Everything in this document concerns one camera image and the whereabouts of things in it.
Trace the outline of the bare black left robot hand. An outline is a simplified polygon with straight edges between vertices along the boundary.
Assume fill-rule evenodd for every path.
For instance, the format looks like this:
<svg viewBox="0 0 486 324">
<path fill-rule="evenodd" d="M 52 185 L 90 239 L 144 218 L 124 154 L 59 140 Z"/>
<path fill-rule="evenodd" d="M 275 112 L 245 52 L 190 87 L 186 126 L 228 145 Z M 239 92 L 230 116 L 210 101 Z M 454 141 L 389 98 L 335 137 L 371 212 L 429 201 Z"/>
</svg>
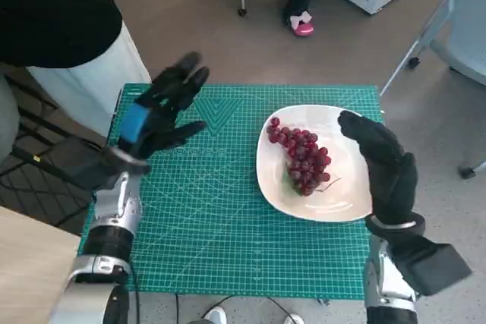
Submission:
<svg viewBox="0 0 486 324">
<path fill-rule="evenodd" d="M 204 130 L 204 121 L 176 125 L 178 114 L 191 106 L 209 77 L 209 68 L 198 67 L 200 60 L 199 52 L 189 52 L 153 79 L 121 120 L 118 148 L 145 160 L 156 151 L 184 145 Z"/>
</svg>

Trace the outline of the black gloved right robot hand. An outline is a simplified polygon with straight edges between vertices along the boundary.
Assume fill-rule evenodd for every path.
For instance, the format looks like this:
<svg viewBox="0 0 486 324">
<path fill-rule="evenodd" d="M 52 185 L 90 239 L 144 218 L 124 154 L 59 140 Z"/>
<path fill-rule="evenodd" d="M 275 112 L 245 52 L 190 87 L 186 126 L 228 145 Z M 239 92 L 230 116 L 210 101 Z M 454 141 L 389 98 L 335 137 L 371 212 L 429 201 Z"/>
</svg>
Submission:
<svg viewBox="0 0 486 324">
<path fill-rule="evenodd" d="M 350 111 L 339 114 L 341 133 L 354 140 L 368 165 L 372 214 L 384 225 L 412 220 L 418 171 L 415 156 L 381 123 Z"/>
</svg>

